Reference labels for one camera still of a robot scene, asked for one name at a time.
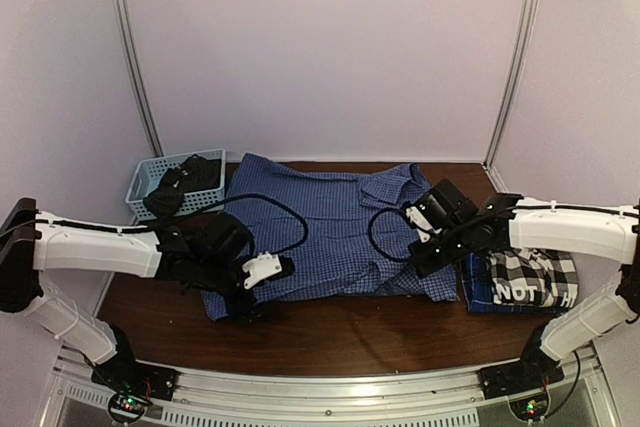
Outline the blue small-check shirt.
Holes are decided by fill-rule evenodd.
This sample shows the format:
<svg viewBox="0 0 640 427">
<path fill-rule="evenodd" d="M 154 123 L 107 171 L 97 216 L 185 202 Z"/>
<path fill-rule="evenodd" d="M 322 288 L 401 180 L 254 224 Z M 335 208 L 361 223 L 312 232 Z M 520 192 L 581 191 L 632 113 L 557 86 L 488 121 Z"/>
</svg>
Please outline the blue small-check shirt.
<svg viewBox="0 0 640 427">
<path fill-rule="evenodd" d="M 254 234 L 258 252 L 282 250 L 293 275 L 255 288 L 261 303 L 344 296 L 426 296 L 457 300 L 447 266 L 421 278 L 404 263 L 417 233 L 394 214 L 430 187 L 420 167 L 401 164 L 374 173 L 299 172 L 247 154 L 226 205 Z"/>
</svg>

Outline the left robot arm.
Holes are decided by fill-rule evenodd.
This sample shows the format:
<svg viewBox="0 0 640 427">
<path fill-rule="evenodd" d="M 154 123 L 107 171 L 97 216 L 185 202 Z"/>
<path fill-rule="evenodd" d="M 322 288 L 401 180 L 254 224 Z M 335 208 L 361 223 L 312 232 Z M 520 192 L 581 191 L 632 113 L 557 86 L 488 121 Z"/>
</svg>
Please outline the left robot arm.
<svg viewBox="0 0 640 427">
<path fill-rule="evenodd" d="M 284 273 L 271 253 L 243 256 L 252 234 L 234 217 L 215 215 L 205 228 L 86 224 L 19 200 L 1 227 L 1 310 L 32 317 L 80 351 L 88 364 L 123 391 L 137 389 L 144 371 L 126 334 L 86 313 L 46 281 L 46 270 L 116 272 L 221 295 L 232 313 L 252 310 L 256 285 Z"/>
</svg>

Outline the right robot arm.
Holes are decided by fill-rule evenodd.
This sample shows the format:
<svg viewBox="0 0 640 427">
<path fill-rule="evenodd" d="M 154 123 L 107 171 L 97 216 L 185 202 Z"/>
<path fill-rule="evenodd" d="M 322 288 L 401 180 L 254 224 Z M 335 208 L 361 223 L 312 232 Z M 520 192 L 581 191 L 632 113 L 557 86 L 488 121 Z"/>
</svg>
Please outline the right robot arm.
<svg viewBox="0 0 640 427">
<path fill-rule="evenodd" d="M 419 233 L 409 262 L 428 276 L 466 254 L 545 250 L 609 259 L 621 272 L 563 315 L 534 330 L 513 366 L 519 387 L 535 387 L 573 351 L 639 317 L 639 209 L 541 201 L 498 193 L 478 207 L 442 180 L 402 215 Z"/>
</svg>

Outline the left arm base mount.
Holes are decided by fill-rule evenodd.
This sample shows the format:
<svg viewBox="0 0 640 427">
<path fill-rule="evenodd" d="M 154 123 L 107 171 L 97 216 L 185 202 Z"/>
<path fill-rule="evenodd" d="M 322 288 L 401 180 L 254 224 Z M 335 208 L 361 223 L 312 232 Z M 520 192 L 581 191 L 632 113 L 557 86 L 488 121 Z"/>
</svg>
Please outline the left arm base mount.
<svg viewBox="0 0 640 427">
<path fill-rule="evenodd" d="M 108 387 L 113 394 L 106 411 L 117 426 L 139 421 L 153 406 L 153 400 L 173 399 L 178 371 L 139 362 L 128 344 L 118 345 L 115 355 L 103 363 L 83 356 L 91 368 L 91 381 Z"/>
</svg>

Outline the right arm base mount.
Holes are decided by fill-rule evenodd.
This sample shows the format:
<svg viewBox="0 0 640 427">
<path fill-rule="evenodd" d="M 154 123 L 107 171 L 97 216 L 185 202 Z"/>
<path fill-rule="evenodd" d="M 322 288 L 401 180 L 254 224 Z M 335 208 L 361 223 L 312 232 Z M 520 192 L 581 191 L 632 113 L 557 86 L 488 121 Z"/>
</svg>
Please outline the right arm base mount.
<svg viewBox="0 0 640 427">
<path fill-rule="evenodd" d="M 541 350 L 531 337 L 518 360 L 481 368 L 478 377 L 486 400 L 509 397 L 511 413 L 520 421 L 542 421 L 551 411 L 549 387 L 564 380 L 558 360 Z"/>
</svg>

